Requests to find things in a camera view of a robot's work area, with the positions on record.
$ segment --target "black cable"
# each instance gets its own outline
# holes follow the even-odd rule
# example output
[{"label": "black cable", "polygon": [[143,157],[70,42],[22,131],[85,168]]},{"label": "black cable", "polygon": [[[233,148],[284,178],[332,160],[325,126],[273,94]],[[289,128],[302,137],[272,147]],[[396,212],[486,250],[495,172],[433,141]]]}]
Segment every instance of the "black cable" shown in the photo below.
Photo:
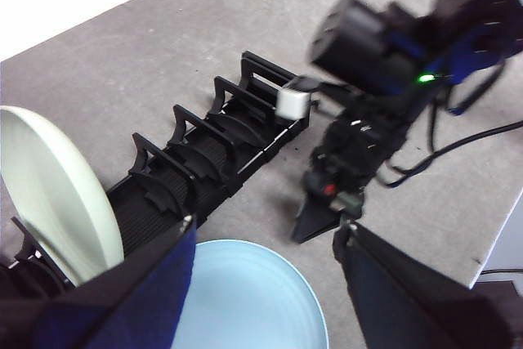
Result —
[{"label": "black cable", "polygon": [[463,145],[466,145],[467,143],[471,143],[473,141],[478,141],[478,140],[486,138],[488,136],[501,134],[502,132],[512,131],[512,130],[515,130],[515,129],[521,128],[521,127],[523,127],[523,120],[521,120],[519,122],[507,124],[506,126],[492,128],[487,131],[479,132],[477,134],[460,139],[459,141],[455,141],[454,143],[451,143],[450,145],[447,145],[444,148],[442,148],[438,151],[435,151],[434,153],[432,153],[431,155],[426,157],[424,160],[420,161],[417,165],[415,165],[411,169],[406,170],[404,176],[400,177],[400,179],[398,179],[396,181],[385,182],[379,176],[376,176],[376,178],[382,185],[390,187],[390,188],[396,188],[397,186],[400,186],[401,184],[403,184],[407,179],[411,178],[412,176],[416,176],[419,173],[426,170],[435,159],[442,156],[443,154],[449,153],[450,151],[457,149],[458,147],[461,147]]},{"label": "black cable", "polygon": [[506,65],[506,57],[501,56],[499,58],[499,62],[494,67],[494,71],[482,83],[480,83],[467,98],[461,101],[454,108],[450,108],[449,112],[456,116],[464,114],[476,101],[478,101],[485,93],[487,93],[488,90],[490,90],[490,88],[492,88],[499,77],[501,77],[503,74]]},{"label": "black cable", "polygon": [[481,275],[485,274],[498,274],[498,273],[517,273],[523,274],[523,269],[492,269],[492,270],[483,270]]},{"label": "black cable", "polygon": [[438,119],[438,107],[440,106],[440,103],[436,98],[432,100],[431,105],[431,113],[430,118],[428,122],[428,149],[431,151],[431,153],[434,153],[436,151],[435,145],[435,134],[436,134],[436,123]]}]

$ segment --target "red light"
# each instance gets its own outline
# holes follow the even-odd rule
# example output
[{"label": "red light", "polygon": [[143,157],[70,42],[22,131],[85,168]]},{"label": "red light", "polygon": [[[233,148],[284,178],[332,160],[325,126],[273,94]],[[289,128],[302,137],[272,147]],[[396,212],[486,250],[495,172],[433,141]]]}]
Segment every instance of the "red light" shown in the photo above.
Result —
[{"label": "red light", "polygon": [[336,186],[334,184],[329,184],[324,188],[324,194],[327,196],[332,196],[336,194]]}]

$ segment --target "wire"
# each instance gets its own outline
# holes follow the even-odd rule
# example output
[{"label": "wire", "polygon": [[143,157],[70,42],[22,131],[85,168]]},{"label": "wire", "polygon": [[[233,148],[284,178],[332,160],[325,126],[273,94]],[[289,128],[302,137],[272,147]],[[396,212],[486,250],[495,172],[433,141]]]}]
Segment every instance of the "wire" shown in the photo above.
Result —
[{"label": "wire", "polygon": [[498,274],[498,273],[518,273],[518,274],[523,274],[523,269],[492,269],[492,270],[483,270],[480,273],[480,275]]},{"label": "wire", "polygon": [[501,134],[502,132],[516,130],[521,127],[523,127],[523,120],[521,120],[519,122],[507,124],[506,126],[492,128],[487,131],[483,131],[483,132],[479,132],[474,135],[470,135],[466,138],[460,139],[459,141],[455,141],[454,143],[451,143],[450,145],[447,145],[440,150],[435,151],[434,153],[432,153],[431,155],[426,157],[424,160],[420,161],[417,165],[415,165],[411,169],[404,170],[403,171],[404,175],[396,181],[386,182],[380,176],[376,176],[376,179],[383,186],[387,186],[390,188],[396,188],[398,186],[401,186],[401,184],[403,184],[406,180],[408,180],[412,176],[416,176],[419,173],[426,170],[428,167],[431,166],[431,164],[434,162],[435,159],[439,158],[443,154],[447,154],[450,151],[457,149],[458,147],[466,145],[467,143],[471,143],[473,141],[478,141],[478,140],[486,138],[488,136],[498,135],[498,134]]},{"label": "wire", "polygon": [[438,107],[440,106],[440,103],[437,98],[434,98],[432,100],[431,105],[431,113],[430,118],[428,122],[428,148],[431,151],[431,153],[434,153],[436,151],[435,145],[435,134],[436,134],[436,124],[438,120]]}]

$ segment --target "plate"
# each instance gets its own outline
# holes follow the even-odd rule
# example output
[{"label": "plate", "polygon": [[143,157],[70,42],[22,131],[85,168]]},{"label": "plate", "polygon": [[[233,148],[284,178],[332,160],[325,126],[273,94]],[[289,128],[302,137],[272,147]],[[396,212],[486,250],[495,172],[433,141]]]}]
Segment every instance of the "plate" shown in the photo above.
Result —
[{"label": "plate", "polygon": [[0,106],[0,169],[27,230],[79,285],[123,260],[113,209],[73,142],[34,112]]},{"label": "plate", "polygon": [[240,240],[196,246],[173,349],[328,349],[320,304],[279,254]]}]

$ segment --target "blue bowl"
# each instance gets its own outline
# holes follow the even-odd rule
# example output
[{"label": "blue bowl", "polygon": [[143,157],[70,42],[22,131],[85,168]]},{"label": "blue bowl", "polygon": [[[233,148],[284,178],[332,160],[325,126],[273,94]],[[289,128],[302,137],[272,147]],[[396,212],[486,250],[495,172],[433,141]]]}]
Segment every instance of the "blue bowl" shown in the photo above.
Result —
[{"label": "blue bowl", "polygon": [[241,240],[196,246],[174,349],[328,349],[320,304],[279,254]]}]

